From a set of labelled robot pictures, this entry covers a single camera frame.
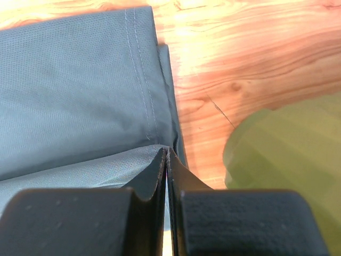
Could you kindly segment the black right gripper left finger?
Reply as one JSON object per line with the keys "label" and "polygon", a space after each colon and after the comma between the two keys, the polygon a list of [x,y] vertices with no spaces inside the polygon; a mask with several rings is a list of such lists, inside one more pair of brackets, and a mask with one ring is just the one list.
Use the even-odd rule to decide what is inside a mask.
{"label": "black right gripper left finger", "polygon": [[1,255],[161,255],[166,155],[122,188],[17,193],[1,217]]}

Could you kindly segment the grey t-shirt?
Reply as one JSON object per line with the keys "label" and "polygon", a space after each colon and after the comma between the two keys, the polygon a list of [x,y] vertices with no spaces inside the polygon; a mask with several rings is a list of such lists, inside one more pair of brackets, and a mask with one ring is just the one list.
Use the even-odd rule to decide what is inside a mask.
{"label": "grey t-shirt", "polygon": [[119,188],[162,148],[185,162],[149,6],[1,31],[1,209],[29,188]]}

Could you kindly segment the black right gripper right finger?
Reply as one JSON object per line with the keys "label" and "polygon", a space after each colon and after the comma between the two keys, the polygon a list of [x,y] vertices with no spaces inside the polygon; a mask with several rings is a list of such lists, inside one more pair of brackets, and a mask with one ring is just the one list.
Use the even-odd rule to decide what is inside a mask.
{"label": "black right gripper right finger", "polygon": [[306,200],[286,189],[215,190],[172,149],[167,180],[174,255],[328,255]]}

